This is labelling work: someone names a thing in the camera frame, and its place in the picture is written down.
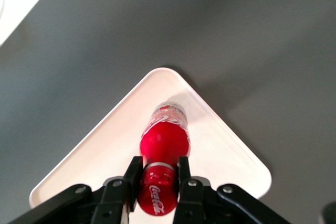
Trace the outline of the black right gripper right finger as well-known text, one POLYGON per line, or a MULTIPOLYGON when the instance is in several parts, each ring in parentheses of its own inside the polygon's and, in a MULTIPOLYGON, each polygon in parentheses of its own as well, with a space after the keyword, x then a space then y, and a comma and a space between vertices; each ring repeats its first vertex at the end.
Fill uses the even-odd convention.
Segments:
POLYGON ((235 184, 211 186, 192 177, 188 158, 178 164, 179 194, 173 223, 288 223, 235 184))

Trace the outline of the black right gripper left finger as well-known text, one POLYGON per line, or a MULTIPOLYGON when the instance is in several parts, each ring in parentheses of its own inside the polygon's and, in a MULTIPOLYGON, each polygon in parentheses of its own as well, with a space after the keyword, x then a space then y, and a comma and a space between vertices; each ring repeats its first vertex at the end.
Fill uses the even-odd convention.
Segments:
POLYGON ((107 179, 100 189, 72 185, 11 223, 129 223, 142 172, 143 158, 135 156, 123 176, 107 179))

